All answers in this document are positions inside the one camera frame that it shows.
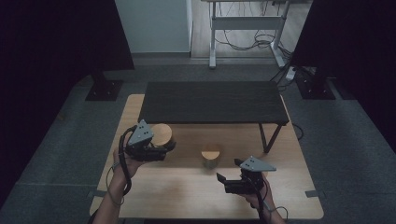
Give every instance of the wooden cylinder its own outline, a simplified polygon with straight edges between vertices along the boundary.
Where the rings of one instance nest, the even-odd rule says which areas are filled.
[[[206,144],[201,151],[203,165],[207,169],[213,169],[219,164],[221,147],[218,144]]]
[[[172,129],[167,124],[156,124],[151,127],[151,131],[154,134],[151,144],[155,147],[166,147],[173,143]]]

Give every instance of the desk leg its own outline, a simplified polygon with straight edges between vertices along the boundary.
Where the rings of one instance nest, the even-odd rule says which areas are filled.
[[[260,134],[262,135],[262,147],[264,148],[264,153],[268,153],[268,152],[270,152],[270,149],[271,149],[272,145],[274,144],[274,142],[277,138],[277,135],[279,134],[282,126],[277,125],[268,145],[267,145],[267,141],[265,140],[264,129],[262,127],[262,124],[260,124],[260,123],[259,123],[259,128],[260,128]]]
[[[276,30],[276,37],[274,42],[271,43],[271,50],[274,54],[277,65],[280,68],[283,68],[285,66],[285,62],[283,61],[282,52],[279,50],[278,46],[280,42],[280,37],[282,36],[283,28],[285,27],[286,18],[288,17],[289,6],[290,6],[290,1],[287,1],[285,5],[285,9],[283,10],[283,14],[282,14],[282,22],[280,23],[279,28]]]
[[[216,68],[216,45],[215,45],[215,38],[216,38],[216,29],[214,27],[214,20],[216,19],[216,2],[212,3],[212,36],[210,39],[210,55],[209,55],[209,68],[215,69]]]

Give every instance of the white wall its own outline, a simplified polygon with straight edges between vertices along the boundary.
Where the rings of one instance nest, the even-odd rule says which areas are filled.
[[[191,0],[116,0],[132,53],[190,52]]]

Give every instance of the low black table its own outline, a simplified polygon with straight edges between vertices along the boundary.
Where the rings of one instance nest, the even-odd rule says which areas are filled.
[[[167,124],[258,123],[268,153],[289,122],[275,82],[149,82],[139,121]],[[262,125],[277,124],[268,145]]]

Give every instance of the gray carpet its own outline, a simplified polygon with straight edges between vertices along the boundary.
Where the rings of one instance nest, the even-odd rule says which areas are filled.
[[[64,103],[64,120],[53,121],[11,191],[0,223],[86,223],[89,193],[99,182],[127,97],[144,93],[148,81],[269,80],[276,72],[268,64],[218,64],[216,70],[205,64],[141,65],[106,73],[124,80],[115,102],[86,102],[92,81],[83,79]],[[334,101],[303,100],[295,83],[281,94],[291,120],[304,130],[300,145],[325,214],[321,220],[290,223],[393,223],[396,155],[359,103],[342,100],[337,92]]]

